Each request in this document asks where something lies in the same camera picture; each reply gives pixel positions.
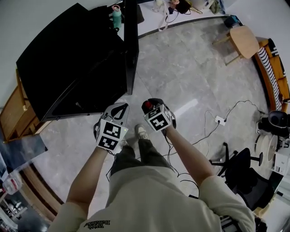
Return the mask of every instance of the beige t-shirt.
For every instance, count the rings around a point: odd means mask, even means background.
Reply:
[[[221,232],[219,216],[230,216],[243,232],[254,232],[254,217],[218,176],[208,177],[199,199],[185,196],[176,174],[165,167],[135,167],[110,179],[106,208],[87,219],[74,203],[65,203],[49,232]]]

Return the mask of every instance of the table leg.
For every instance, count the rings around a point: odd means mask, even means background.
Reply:
[[[216,41],[216,42],[213,42],[213,45],[220,44],[220,43],[222,43],[222,42],[226,42],[226,41],[228,41],[230,38],[231,38],[231,37],[228,35],[227,37],[225,37],[225,38],[223,38],[223,39],[220,39],[220,40],[218,40],[218,41]]]
[[[234,58],[233,60],[231,60],[229,63],[226,63],[226,66],[228,66],[230,63],[234,62],[235,60],[237,60],[239,58],[243,58],[243,56],[242,55],[237,56],[236,58]]]

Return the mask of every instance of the electrical outlet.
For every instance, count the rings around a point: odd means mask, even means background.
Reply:
[[[219,121],[220,125],[224,126],[226,124],[226,122],[223,118],[221,118],[220,116],[216,116],[216,123],[218,123],[218,121]]]

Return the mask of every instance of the white wall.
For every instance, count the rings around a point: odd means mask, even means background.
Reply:
[[[0,107],[16,87],[19,56],[44,27],[77,2],[89,10],[117,0],[0,0]]]
[[[290,217],[290,202],[276,196],[269,209],[263,216],[269,232],[280,232],[287,219]]]
[[[273,39],[290,82],[290,7],[284,0],[238,0],[226,13],[236,15],[255,36]]]

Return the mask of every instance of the wooden table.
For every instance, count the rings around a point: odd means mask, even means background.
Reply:
[[[213,44],[219,44],[228,40],[232,42],[239,55],[230,62],[226,63],[226,65],[229,65],[239,58],[250,59],[260,49],[255,35],[247,26],[232,28],[230,33],[228,33],[225,38],[218,40]]]

